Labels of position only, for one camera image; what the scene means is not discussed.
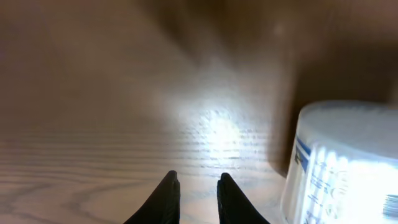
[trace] wood grain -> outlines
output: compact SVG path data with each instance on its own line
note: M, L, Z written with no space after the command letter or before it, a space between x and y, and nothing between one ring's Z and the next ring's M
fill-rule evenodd
M362 11L344 20L349 12L334 2L292 11L290 1L234 1L220 16L219 5L196 1L153 0L156 10L125 0L0 1L0 222L122 223L173 169L181 223L218 223L222 172L281 223L280 174L299 108L388 102L393 92L398 32L388 13L364 29ZM159 22L165 5L175 6L171 24ZM337 19L328 25L321 12L330 8ZM344 97L328 88L342 82Z

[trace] white cylindrical object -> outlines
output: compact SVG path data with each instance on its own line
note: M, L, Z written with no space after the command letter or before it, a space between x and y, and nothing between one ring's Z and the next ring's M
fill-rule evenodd
M398 223L398 111L360 101L306 106L280 210L288 224Z

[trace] container lid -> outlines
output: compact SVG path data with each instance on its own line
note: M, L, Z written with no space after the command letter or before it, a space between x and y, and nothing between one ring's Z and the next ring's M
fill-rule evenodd
M398 110L384 105L343 100L314 103L302 110L298 125L322 141L398 160Z

